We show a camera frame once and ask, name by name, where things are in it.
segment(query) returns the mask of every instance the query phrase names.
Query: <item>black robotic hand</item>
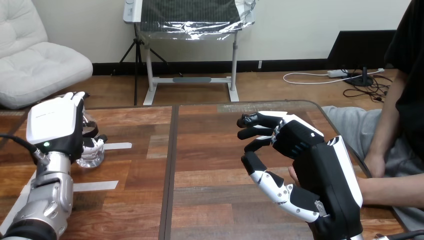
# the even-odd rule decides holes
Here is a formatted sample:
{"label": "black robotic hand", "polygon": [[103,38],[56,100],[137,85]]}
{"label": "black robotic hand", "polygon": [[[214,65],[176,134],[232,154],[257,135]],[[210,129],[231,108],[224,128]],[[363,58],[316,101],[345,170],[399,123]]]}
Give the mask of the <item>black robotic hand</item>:
{"label": "black robotic hand", "polygon": [[[315,240],[361,240],[362,195],[341,136],[329,142],[324,135],[295,115],[280,111],[243,114],[237,125],[249,143],[241,158],[249,176],[284,211],[306,222]],[[284,179],[266,171],[254,151],[272,145],[294,159],[299,184],[284,186]]]}

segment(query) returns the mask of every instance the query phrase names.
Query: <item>wooden table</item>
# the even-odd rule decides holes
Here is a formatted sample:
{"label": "wooden table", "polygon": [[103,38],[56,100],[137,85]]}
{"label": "wooden table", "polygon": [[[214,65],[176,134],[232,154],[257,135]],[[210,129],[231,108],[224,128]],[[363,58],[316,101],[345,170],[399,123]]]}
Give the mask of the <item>wooden table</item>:
{"label": "wooden table", "polygon": [[[308,226],[273,204],[240,161],[250,140],[238,140],[236,120],[242,113],[266,110],[296,114],[326,140],[337,135],[321,108],[308,101],[88,110],[108,143],[129,142],[132,148],[107,150],[104,162],[94,169],[72,166],[75,183],[119,182],[112,190],[74,193],[61,239],[312,239]],[[25,137],[25,118],[24,113],[5,117],[0,112],[0,126]],[[271,147],[257,154],[285,184],[293,182],[287,170],[291,159]],[[364,177],[355,161],[353,165]],[[0,149],[0,221],[34,170],[22,147],[8,141]],[[388,208],[364,207],[361,221],[366,240],[376,233],[403,231]]]}

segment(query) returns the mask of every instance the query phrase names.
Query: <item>monitor stand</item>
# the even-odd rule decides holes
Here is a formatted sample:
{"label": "monitor stand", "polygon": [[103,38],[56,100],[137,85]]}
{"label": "monitor stand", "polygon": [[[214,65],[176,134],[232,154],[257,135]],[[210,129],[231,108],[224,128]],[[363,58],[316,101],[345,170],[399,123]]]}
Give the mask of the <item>monitor stand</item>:
{"label": "monitor stand", "polygon": [[355,77],[355,78],[352,78],[352,79],[346,79],[346,80],[344,80],[344,82],[346,82],[350,85],[353,85],[353,86],[358,86],[358,87],[371,86],[371,85],[373,85],[374,80],[370,76],[368,76],[367,73],[368,73],[367,67],[364,66],[363,69],[362,69],[362,74],[358,73],[358,74],[348,75],[348,77],[355,77],[355,76],[359,76],[359,75],[362,75],[362,77]]}

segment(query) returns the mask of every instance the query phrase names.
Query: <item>white cushion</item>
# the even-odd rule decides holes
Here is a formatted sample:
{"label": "white cushion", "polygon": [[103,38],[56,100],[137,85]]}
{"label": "white cushion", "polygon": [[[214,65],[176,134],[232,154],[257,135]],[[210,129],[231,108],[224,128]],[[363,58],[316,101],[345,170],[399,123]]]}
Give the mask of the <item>white cushion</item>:
{"label": "white cushion", "polygon": [[88,79],[93,65],[77,51],[50,42],[0,59],[0,104],[18,109]]}
{"label": "white cushion", "polygon": [[41,42],[47,34],[31,0],[0,0],[0,59]]}

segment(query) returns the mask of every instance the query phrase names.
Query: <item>person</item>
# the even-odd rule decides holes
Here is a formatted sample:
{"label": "person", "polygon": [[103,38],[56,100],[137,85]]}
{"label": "person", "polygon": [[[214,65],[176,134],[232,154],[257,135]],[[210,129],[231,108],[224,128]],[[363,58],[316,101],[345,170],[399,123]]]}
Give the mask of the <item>person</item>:
{"label": "person", "polygon": [[[424,1],[412,0],[385,55],[399,70],[382,109],[323,107],[369,169],[364,205],[394,206],[408,230],[424,229]],[[289,169],[296,178],[293,168]]]}

